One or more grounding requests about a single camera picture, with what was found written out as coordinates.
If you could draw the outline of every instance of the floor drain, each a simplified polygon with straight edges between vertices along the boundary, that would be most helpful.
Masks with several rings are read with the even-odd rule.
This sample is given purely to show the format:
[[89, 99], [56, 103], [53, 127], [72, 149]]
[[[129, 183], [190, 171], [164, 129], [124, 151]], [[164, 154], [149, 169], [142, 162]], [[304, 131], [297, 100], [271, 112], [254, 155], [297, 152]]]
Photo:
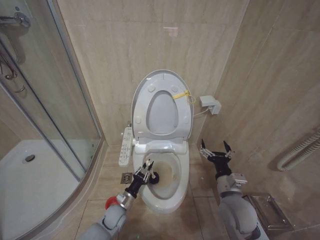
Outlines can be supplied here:
[[122, 173], [120, 184], [130, 184], [131, 181], [132, 181], [132, 172]]
[[35, 159], [35, 155], [29, 155], [29, 156], [27, 156], [24, 160], [26, 161], [26, 162], [31, 162], [33, 159]]

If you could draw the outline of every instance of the gray robot arm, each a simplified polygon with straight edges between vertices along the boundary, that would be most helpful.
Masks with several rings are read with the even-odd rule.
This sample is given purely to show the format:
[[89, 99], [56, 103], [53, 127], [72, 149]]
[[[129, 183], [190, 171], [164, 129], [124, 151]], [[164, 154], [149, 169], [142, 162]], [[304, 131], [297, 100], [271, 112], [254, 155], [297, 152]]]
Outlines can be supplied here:
[[223, 220], [229, 238], [231, 240], [268, 240], [266, 233], [259, 224], [256, 210], [242, 198], [241, 186], [246, 184], [247, 180], [243, 174], [232, 173], [228, 162], [234, 152], [225, 141], [223, 143], [226, 152], [206, 149], [203, 140], [199, 151], [205, 158], [214, 163], [215, 178], [220, 196], [218, 213]]
[[159, 175], [152, 171], [153, 162], [147, 160], [143, 166], [133, 174], [133, 182], [123, 194], [116, 196], [118, 204], [107, 208], [99, 222], [89, 227], [78, 240], [112, 240], [126, 222], [126, 212], [129, 210], [137, 197], [142, 185], [159, 182]]

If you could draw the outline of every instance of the toilet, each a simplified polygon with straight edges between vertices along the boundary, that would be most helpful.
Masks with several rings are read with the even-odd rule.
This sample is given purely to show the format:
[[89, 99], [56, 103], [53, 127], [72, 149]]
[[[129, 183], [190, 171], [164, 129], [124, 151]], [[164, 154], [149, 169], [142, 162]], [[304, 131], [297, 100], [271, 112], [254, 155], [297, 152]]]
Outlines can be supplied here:
[[175, 211], [188, 190], [194, 107], [186, 91], [179, 75], [157, 70], [141, 81], [132, 100], [133, 167], [136, 171], [147, 159], [154, 161], [159, 183], [144, 185], [139, 194], [157, 213]]

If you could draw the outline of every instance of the wall tile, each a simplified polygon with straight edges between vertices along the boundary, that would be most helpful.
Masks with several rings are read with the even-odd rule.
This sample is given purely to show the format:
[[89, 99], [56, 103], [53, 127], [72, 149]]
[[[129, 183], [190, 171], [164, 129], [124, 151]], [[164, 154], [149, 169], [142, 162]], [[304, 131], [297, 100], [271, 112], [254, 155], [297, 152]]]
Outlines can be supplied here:
[[269, 31], [275, 24], [285, 0], [251, 0], [247, 6], [241, 26], [260, 27]]
[[[270, 19], [281, 9], [280, 1], [273, 3], [275, 7], [265, 8]], [[216, 151], [223, 150], [222, 141], [227, 140], [235, 151], [232, 171], [243, 173], [249, 182], [244, 190], [271, 193], [300, 230], [319, 224], [315, 200], [319, 191], [313, 187], [318, 182], [319, 154], [288, 172], [276, 171], [275, 165], [281, 153], [319, 125], [320, 35], [283, 29], [278, 23], [271, 28], [272, 20], [259, 13], [261, 1], [250, 1], [248, 11], [255, 9], [252, 4], [258, 11], [244, 16], [217, 89], [222, 110], [207, 117], [204, 140]]]
[[276, 28], [320, 31], [320, 1], [286, 0]]
[[[73, 25], [68, 20], [66, 26], [110, 145], [121, 144], [120, 133], [131, 119], [136, 87], [154, 70], [178, 73], [195, 97], [214, 94], [238, 29], [233, 25], [119, 21]], [[119, 111], [119, 106], [126, 112]], [[199, 103], [195, 106], [195, 112], [203, 111]], [[203, 117], [195, 119], [189, 143], [198, 139], [203, 122]]]
[[65, 20], [239, 24], [248, 0], [58, 0]]
[[11, 131], [14, 131], [14, 134], [21, 140], [41, 138], [37, 130], [31, 125], [2, 88], [0, 88], [0, 110], [0, 120], [2, 120]]
[[20, 141], [21, 139], [0, 120], [0, 160]]

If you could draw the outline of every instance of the white electrical box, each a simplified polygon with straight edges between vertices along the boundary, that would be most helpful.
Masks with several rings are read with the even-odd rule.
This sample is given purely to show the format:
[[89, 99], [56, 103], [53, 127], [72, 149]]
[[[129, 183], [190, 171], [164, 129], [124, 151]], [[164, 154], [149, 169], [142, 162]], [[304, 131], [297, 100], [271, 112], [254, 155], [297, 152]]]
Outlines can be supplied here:
[[201, 107], [208, 107], [212, 115], [216, 115], [220, 112], [221, 104], [211, 95], [200, 97]]

